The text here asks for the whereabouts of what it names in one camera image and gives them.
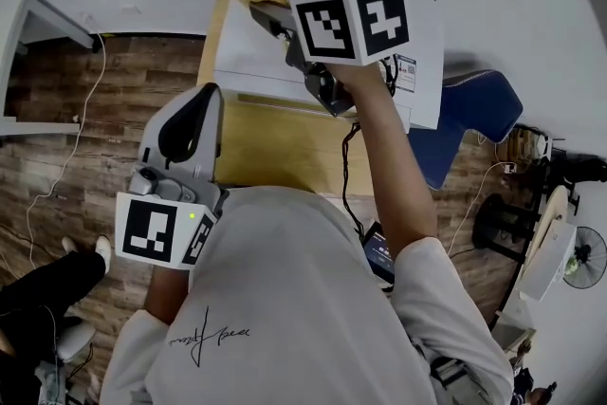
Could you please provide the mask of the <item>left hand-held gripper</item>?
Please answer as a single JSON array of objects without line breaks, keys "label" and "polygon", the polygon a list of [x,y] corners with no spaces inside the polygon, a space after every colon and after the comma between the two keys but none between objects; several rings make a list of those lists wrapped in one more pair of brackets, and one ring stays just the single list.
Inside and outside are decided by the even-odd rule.
[{"label": "left hand-held gripper", "polygon": [[[209,105],[216,107],[214,164],[191,159]],[[159,267],[192,270],[220,217],[215,183],[222,154],[224,97],[218,85],[181,93],[146,123],[128,190],[117,194],[116,254]]]}]

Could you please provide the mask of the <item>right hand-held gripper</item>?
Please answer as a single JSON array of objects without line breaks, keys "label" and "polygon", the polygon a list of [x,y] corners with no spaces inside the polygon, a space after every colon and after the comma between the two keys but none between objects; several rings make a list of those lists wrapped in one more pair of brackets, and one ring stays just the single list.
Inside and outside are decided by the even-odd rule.
[{"label": "right hand-held gripper", "polygon": [[285,62],[303,73],[307,91],[332,116],[354,103],[330,64],[365,66],[410,41],[405,0],[289,0],[249,5],[252,19],[288,42]]}]

